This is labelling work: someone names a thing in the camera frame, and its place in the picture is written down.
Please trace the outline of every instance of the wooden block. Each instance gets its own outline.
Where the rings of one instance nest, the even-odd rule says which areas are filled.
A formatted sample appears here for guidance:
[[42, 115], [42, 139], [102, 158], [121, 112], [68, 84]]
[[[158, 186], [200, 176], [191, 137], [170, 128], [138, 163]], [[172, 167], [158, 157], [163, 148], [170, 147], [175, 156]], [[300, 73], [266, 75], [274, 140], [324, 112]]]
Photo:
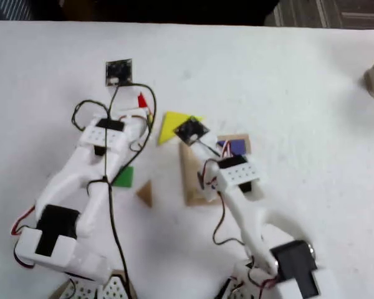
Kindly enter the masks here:
[[[240, 135], [222, 135], [218, 137], [219, 141], [224, 140], [244, 140], [246, 152], [251, 153], [251, 142], [248, 134]], [[183, 175], [183, 187], [185, 193], [185, 203], [187, 206], [208, 206], [220, 204], [220, 198], [207, 202], [199, 192], [197, 172], [200, 169], [199, 161], [194, 157], [192, 150], [183, 142], [180, 143], [181, 171]]]
[[148, 181], [141, 187], [136, 195], [140, 198], [148, 207], [152, 207], [152, 191], [151, 191], [151, 181]]

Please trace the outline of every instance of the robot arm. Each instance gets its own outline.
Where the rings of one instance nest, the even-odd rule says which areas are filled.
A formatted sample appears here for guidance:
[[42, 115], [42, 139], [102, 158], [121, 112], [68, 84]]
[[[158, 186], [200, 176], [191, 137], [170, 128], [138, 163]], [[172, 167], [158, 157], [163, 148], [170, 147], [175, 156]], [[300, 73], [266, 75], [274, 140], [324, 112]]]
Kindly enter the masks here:
[[[263, 198], [259, 175], [250, 155], [223, 158], [217, 138], [190, 118], [175, 133], [200, 160], [199, 185], [207, 201], [219, 194], [241, 230], [249, 258], [236, 264], [233, 280], [217, 298], [341, 298], [329, 269], [314, 254], [317, 241], [309, 226], [281, 203]], [[271, 249], [262, 238], [272, 224], [295, 240]]]
[[[108, 260], [81, 245], [78, 237], [88, 237], [94, 229], [97, 212], [108, 199], [107, 183], [89, 186], [89, 201], [82, 213], [60, 206], [79, 188], [93, 180], [102, 179], [105, 155], [106, 174], [112, 181], [127, 158], [129, 144], [138, 139], [146, 124], [124, 117], [147, 117], [144, 108], [119, 112], [116, 120], [95, 117], [82, 133], [76, 150], [63, 169], [57, 173], [36, 201], [35, 229], [25, 227], [16, 246], [19, 258], [54, 270], [105, 283], [112, 267]], [[107, 148], [105, 128], [107, 127]]]

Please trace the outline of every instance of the white table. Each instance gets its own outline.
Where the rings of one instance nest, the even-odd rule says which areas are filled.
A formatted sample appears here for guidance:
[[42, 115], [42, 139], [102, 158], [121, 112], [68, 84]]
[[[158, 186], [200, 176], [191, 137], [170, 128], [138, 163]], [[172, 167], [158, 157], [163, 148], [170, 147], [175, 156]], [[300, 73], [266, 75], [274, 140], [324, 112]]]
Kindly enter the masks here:
[[[156, 147], [167, 110], [249, 133], [267, 195], [310, 219], [346, 298], [374, 298], [374, 99], [360, 84], [374, 31], [78, 22], [0, 22], [0, 298], [47, 298], [65, 281], [19, 267], [9, 228], [73, 151], [75, 104], [108, 102], [105, 62], [126, 58], [158, 97], [133, 188], [114, 198], [140, 298], [212, 298], [244, 258], [238, 245], [212, 244], [220, 207], [185, 207], [178, 141]], [[137, 91], [121, 91], [119, 106]], [[149, 178], [152, 210], [133, 195]], [[219, 238], [238, 234], [226, 219]], [[86, 243], [120, 267], [108, 206]]]

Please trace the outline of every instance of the red wire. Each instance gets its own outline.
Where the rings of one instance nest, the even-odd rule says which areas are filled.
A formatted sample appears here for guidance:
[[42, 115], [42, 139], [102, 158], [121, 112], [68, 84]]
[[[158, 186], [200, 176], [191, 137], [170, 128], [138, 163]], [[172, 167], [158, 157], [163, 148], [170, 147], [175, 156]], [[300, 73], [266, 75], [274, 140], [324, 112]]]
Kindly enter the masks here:
[[27, 216], [29, 216], [31, 214], [31, 212], [34, 211], [34, 209], [35, 209], [35, 206], [33, 205], [24, 215], [22, 215], [20, 218], [18, 218], [18, 220], [12, 226], [11, 235], [20, 235], [21, 234], [21, 231], [19, 231], [19, 229], [18, 229], [19, 223], [22, 220], [24, 220]]
[[215, 159], [212, 159], [212, 158], [209, 158], [208, 160], [205, 161], [204, 163], [204, 167], [202, 169], [202, 180], [205, 182], [204, 178], [205, 178], [205, 172], [206, 172], [206, 165], [207, 163], [211, 161], [211, 162], [217, 162]]
[[258, 299], [262, 298], [263, 290], [265, 289], [266, 285], [268, 283], [270, 283], [270, 282], [273, 282], [272, 285], [270, 285], [270, 286], [267, 287], [267, 288], [272, 288], [272, 287], [274, 287], [276, 280], [277, 280], [277, 278], [275, 277], [275, 278], [266, 279], [266, 280], [264, 280], [262, 282], [262, 284], [261, 284], [261, 290], [259, 292], [259, 298]]
[[227, 149], [227, 147], [228, 147], [228, 144], [230, 144], [230, 141], [225, 141], [226, 142], [226, 144], [223, 146], [223, 150], [222, 150], [222, 155], [221, 155], [221, 157], [223, 158], [223, 156], [224, 156], [224, 152], [226, 151], [226, 149]]

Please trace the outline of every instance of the cable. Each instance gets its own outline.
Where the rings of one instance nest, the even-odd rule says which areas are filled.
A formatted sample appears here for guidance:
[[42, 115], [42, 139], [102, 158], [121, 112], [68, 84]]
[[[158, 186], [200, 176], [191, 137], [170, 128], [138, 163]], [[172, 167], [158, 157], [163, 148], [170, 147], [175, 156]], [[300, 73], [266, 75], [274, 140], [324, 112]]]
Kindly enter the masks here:
[[215, 150], [212, 149], [209, 145], [203, 143], [200, 139], [197, 140], [199, 143], [201, 143], [203, 146], [205, 146], [207, 149], [209, 149], [212, 153], [214, 153], [216, 156], [220, 157], [221, 155]]
[[266, 289], [270, 289], [270, 288], [274, 287], [274, 285], [277, 283], [278, 276], [275, 276], [275, 277], [273, 277], [273, 278], [265, 279], [265, 280], [263, 280], [262, 283], [258, 283], [258, 282], [256, 282], [255, 280], [253, 280], [253, 279], [251, 278], [251, 276], [250, 276], [249, 273], [250, 273], [250, 270], [248, 270], [248, 273], [247, 273], [247, 276], [248, 276], [249, 281], [250, 281], [253, 285], [255, 285], [257, 288], [260, 289], [260, 290], [259, 290], [259, 297], [258, 297], [258, 299], [261, 299], [261, 298], [262, 298], [262, 294], [263, 294], [263, 291], [264, 291], [265, 288], [266, 288]]
[[24, 263], [22, 260], [19, 259], [19, 257], [17, 256], [17, 253], [15, 253], [15, 248], [17, 247], [17, 244], [18, 244], [18, 241], [15, 243], [14, 251], [13, 251], [15, 261], [26, 269], [33, 269], [35, 267], [35, 264], [30, 265], [28, 263]]
[[[120, 241], [119, 241], [119, 238], [118, 238], [118, 233], [117, 233], [117, 230], [116, 230], [116, 227], [115, 227], [115, 220], [114, 220], [114, 216], [113, 216], [112, 184], [113, 184], [114, 180], [116, 180], [116, 178], [120, 174], [122, 174], [122, 172], [125, 170], [125, 168], [127, 168], [141, 154], [141, 152], [144, 150], [144, 148], [145, 148], [145, 146], [146, 146], [146, 144], [147, 144], [147, 142], [148, 142], [148, 140], [149, 140], [149, 138], [151, 136], [152, 128], [153, 128], [153, 125], [154, 125], [154, 122], [155, 122], [155, 118], [156, 118], [156, 97], [155, 97], [155, 93], [151, 89], [151, 87], [149, 87], [148, 85], [145, 85], [145, 84], [141, 84], [141, 83], [128, 83], [128, 84], [125, 84], [125, 85], [117, 85], [117, 88], [115, 89], [115, 92], [114, 92], [114, 94], [112, 96], [109, 109], [106, 110], [107, 111], [107, 115], [108, 115], [108, 124], [109, 124], [109, 121], [110, 121], [110, 114], [111, 114], [111, 109], [112, 109], [112, 105], [113, 105], [115, 96], [116, 96], [116, 94], [118, 92], [119, 87], [124, 87], [124, 86], [139, 86], [139, 87], [145, 87], [145, 88], [149, 89], [149, 91], [152, 94], [153, 101], [154, 101], [154, 113], [153, 113], [152, 123], [151, 123], [151, 125], [148, 125], [148, 134], [147, 134], [147, 136], [146, 136], [146, 138], [144, 140], [144, 143], [141, 146], [140, 150], [134, 156], [132, 156], [132, 158], [129, 159], [129, 161], [125, 165], [123, 165], [119, 169], [118, 173], [113, 177], [112, 182], [108, 181], [108, 177], [107, 177], [107, 155], [105, 155], [105, 157], [104, 157], [104, 159], [105, 159], [104, 160], [104, 163], [105, 163], [104, 177], [102, 179], [98, 179], [98, 180], [94, 180], [94, 181], [89, 182], [88, 185], [87, 185], [87, 191], [89, 191], [89, 186], [92, 183], [103, 182], [103, 183], [107, 183], [108, 184], [108, 201], [109, 201], [109, 211], [110, 211], [110, 222], [111, 222], [112, 234], [113, 234], [113, 238], [115, 239], [115, 243], [116, 243], [116, 245], [118, 247], [118, 251], [119, 251], [119, 254], [121, 256], [121, 260], [122, 260], [122, 264], [123, 264], [123, 269], [125, 271], [125, 280], [126, 280], [126, 282], [125, 282], [125, 291], [126, 291], [128, 297], [131, 298], [132, 296], [131, 296], [131, 293], [130, 293], [130, 279], [129, 279], [129, 275], [128, 275], [128, 270], [127, 270], [127, 265], [126, 265], [126, 259], [125, 259], [125, 256], [123, 254], [122, 246], [120, 245]], [[105, 129], [105, 148], [107, 148], [107, 128]]]
[[31, 214], [31, 212], [33, 212], [35, 209], [35, 206], [33, 205], [28, 211], [26, 211], [20, 218], [17, 219], [17, 221], [15, 221], [14, 225], [12, 226], [12, 229], [11, 229], [11, 235], [20, 235], [21, 234], [21, 231], [24, 227], [29, 227], [27, 225], [22, 225], [20, 227], [18, 227], [19, 223], [24, 220], [27, 216], [29, 216]]
[[113, 180], [112, 180], [111, 184], [113, 184], [113, 182], [125, 170], [125, 168], [127, 168], [141, 154], [141, 152], [144, 150], [144, 148], [145, 148], [145, 146], [146, 146], [146, 144], [148, 142], [148, 139], [150, 139], [150, 136], [151, 136], [151, 133], [152, 133], [152, 128], [153, 128], [153, 125], [155, 123], [155, 118], [156, 118], [156, 97], [155, 97], [155, 93], [154, 93], [154, 91], [152, 90], [151, 87], [149, 87], [148, 85], [145, 85], [145, 84], [141, 84], [141, 83], [128, 83], [126, 85], [121, 85], [121, 86], [140, 86], [140, 87], [147, 88], [151, 92], [151, 95], [153, 97], [153, 101], [154, 101], [154, 113], [153, 113], [151, 125], [149, 126], [148, 135], [145, 138], [143, 145], [141, 146], [141, 150], [139, 150], [125, 165], [123, 165], [119, 169], [118, 173], [113, 177]]
[[221, 195], [221, 193], [219, 192], [219, 196], [220, 196], [220, 199], [222, 201], [222, 208], [223, 208], [223, 211], [222, 211], [222, 217], [220, 218], [220, 221], [219, 223], [217, 224], [216, 228], [214, 229], [213, 231], [213, 235], [212, 235], [212, 240], [213, 242], [216, 244], [216, 245], [223, 245], [227, 242], [230, 242], [230, 241], [236, 241], [238, 242], [240, 245], [242, 246], [245, 246], [245, 243], [241, 242], [240, 240], [236, 239], [236, 238], [228, 238], [226, 240], [223, 240], [221, 242], [217, 242], [216, 239], [215, 239], [215, 236], [216, 236], [216, 233], [217, 231], [219, 230], [220, 226], [222, 225], [223, 221], [224, 221], [224, 216], [226, 215], [226, 208], [224, 206], [224, 200], [223, 200], [223, 197]]
[[76, 127], [76, 129], [78, 129], [79, 131], [84, 131], [86, 129], [86, 127], [84, 126], [83, 128], [81, 128], [77, 122], [76, 122], [76, 114], [78, 113], [79, 109], [82, 108], [82, 106], [86, 103], [92, 103], [92, 104], [96, 104], [98, 106], [101, 106], [102, 108], [105, 109], [105, 112], [107, 112], [107, 116], [110, 117], [110, 115], [108, 114], [108, 108], [101, 102], [97, 102], [97, 101], [93, 101], [93, 100], [83, 100], [81, 101], [79, 104], [77, 104], [75, 106], [75, 110], [74, 110], [74, 113], [72, 114], [72, 118], [71, 118], [71, 122], [72, 124]]
[[66, 297], [64, 299], [71, 299], [76, 294], [76, 284], [75, 284], [74, 280], [72, 278], [70, 278], [69, 281], [71, 282], [72, 286], [74, 287], [74, 290], [72, 291], [72, 294], [70, 294], [68, 297]]

